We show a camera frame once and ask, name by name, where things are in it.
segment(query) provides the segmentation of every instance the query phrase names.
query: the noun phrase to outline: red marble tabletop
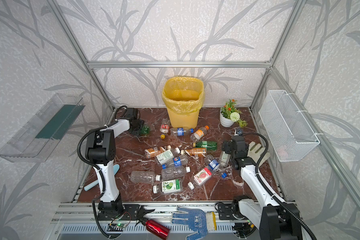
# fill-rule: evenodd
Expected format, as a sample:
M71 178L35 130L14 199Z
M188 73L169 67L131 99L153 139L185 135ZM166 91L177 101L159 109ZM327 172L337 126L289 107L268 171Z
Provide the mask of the red marble tabletop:
M241 118L247 121L248 125L244 128L245 132L256 132L253 120L251 118L248 108L240 108L243 112ZM160 174L162 167L152 159L146 159L144 150L153 146L166 146L171 145L172 148L179 147L180 149L192 148L192 143L189 136L176 137L167 136L161 139L161 132L159 131L163 118L168 118L166 108L142 108L139 109L140 118L146 123L150 124L154 130L151 131L148 137L135 137L127 132L122 133L116 137L116 157L115 163L120 165L120 170L115 175L117 188L120 190L123 202L144 202L144 201L203 201L203 200L232 200L234 196L247 195L254 199L254 195L249 186L242 180L238 170L233 169L230 164L226 168L228 176L226 179L213 176L204 186L197 187L190 190L187 183L192 176L196 174L203 166L203 157L191 157L188 166L191 172L187 173L183 179L183 191L175 194L154 194L152 187L153 184L133 183L129 180L130 173L133 170L153 171L155 174ZM200 110L197 128L208 125L210 127L207 134L202 140L218 142L218 150L211 152L215 157L219 157L221 153L221 145L223 140L230 140L235 128L238 127L234 124L232 127L223 127L219 124L219 108L202 108ZM246 142L251 141L259 143L259 137L255 135L246 136ZM272 172L269 168L268 161L260 167L260 172L268 183L277 191L276 183L273 178ZM91 169L85 185L96 180L96 173ZM82 190L78 202L91 202L91 200L98 196L100 193L99 185L92 189L85 191Z

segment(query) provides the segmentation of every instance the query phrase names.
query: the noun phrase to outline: white bottle cap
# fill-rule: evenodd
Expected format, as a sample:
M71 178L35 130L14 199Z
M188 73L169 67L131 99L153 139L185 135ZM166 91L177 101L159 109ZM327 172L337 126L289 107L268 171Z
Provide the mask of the white bottle cap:
M157 193L157 190L158 190L158 185L154 185L154 194Z
M188 183L188 187L189 187L191 190L193 190L193 189L195 188L195 186L194 186L191 182Z

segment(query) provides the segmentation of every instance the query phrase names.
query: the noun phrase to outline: gray wall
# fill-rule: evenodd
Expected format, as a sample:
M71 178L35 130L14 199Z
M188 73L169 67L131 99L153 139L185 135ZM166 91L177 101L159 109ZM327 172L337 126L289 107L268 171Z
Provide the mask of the gray wall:
M360 182L360 1L306 4L276 68ZM270 78L267 90L279 89ZM273 165L318 239L360 239L360 211L318 148Z
M111 112L46 3L0 1L0 147L55 93L82 96L86 107L46 162L0 158L0 240L42 239L81 178L78 140Z
M294 0L58 3L91 61L267 61ZM222 106L228 98L248 106L261 73L264 69L97 69L114 104L130 106L164 106L163 85L178 75L204 81L205 106Z

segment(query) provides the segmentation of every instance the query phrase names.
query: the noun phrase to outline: yellow trash bin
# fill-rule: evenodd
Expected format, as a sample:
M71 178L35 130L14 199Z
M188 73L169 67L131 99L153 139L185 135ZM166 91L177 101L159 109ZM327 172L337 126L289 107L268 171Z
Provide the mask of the yellow trash bin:
M164 85L163 101L172 127L196 128L205 99L203 81L192 77L173 77Z

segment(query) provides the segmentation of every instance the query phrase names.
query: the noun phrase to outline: white wire basket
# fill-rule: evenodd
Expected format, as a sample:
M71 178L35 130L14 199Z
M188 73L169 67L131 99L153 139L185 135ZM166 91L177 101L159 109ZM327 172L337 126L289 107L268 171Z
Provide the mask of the white wire basket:
M285 90L269 90L259 115L280 162L298 161L320 144Z

